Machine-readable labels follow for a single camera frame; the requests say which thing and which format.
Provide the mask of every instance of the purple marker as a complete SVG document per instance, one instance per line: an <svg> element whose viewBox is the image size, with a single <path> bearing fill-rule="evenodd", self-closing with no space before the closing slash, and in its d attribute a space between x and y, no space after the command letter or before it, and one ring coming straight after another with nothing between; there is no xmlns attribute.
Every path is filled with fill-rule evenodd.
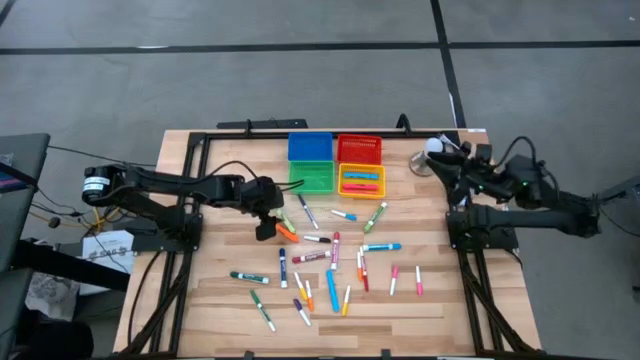
<svg viewBox="0 0 640 360"><path fill-rule="evenodd" d="M298 309L298 313L300 313L300 316L302 316L302 320L304 320L305 324L307 324L307 326L311 326L311 321L309 321L307 314L304 313L300 301L298 301L298 299L293 299L293 305L295 305L296 309Z"/></svg>

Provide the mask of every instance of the light blue marker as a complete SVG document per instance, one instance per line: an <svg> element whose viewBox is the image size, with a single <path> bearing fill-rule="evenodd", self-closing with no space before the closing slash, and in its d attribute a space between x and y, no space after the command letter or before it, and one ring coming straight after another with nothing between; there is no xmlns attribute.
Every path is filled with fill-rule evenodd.
<svg viewBox="0 0 640 360"><path fill-rule="evenodd" d="M369 180L378 180L378 174L372 173L355 173L355 172L345 172L342 174L345 179L369 179Z"/></svg>
<svg viewBox="0 0 640 360"><path fill-rule="evenodd" d="M333 281L333 271L331 270L327 270L327 284L329 285L329 296L331 296L331 306L333 307L333 312L340 312L338 294L336 293L336 284Z"/></svg>
<svg viewBox="0 0 640 360"><path fill-rule="evenodd" d="M402 245L400 244L362 245L362 250L364 251L400 250L400 249L402 249Z"/></svg>

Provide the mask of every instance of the black clamp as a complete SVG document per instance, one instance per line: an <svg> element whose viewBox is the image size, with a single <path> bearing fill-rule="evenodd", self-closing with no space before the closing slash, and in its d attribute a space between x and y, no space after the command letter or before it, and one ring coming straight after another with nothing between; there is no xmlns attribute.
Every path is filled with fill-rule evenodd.
<svg viewBox="0 0 640 360"><path fill-rule="evenodd" d="M400 117L398 118L398 123L396 124L396 129L404 129L404 134L407 137L411 136L411 134L413 133L413 130L411 130L411 123L409 122L409 118L407 117L407 115L400 114Z"/></svg>
<svg viewBox="0 0 640 360"><path fill-rule="evenodd" d="M251 134L251 129L253 129L253 124L251 120L247 119L247 126L244 128L244 137L250 139L253 134Z"/></svg>

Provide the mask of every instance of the round base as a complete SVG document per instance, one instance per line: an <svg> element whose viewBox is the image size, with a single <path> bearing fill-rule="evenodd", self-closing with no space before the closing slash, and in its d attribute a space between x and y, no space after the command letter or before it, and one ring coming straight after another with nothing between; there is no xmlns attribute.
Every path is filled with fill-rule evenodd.
<svg viewBox="0 0 640 360"><path fill-rule="evenodd" d="M411 155L409 158L409 169L411 172L420 177L429 177L433 175L433 170L427 165L426 156L423 155L424 152L418 151L417 153Z"/></svg>

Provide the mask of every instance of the blue basket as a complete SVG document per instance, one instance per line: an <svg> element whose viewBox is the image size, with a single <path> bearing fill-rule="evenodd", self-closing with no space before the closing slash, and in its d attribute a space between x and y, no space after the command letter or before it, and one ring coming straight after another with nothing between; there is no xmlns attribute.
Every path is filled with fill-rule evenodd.
<svg viewBox="0 0 640 360"><path fill-rule="evenodd" d="M333 161L331 133L289 133L289 161Z"/></svg>

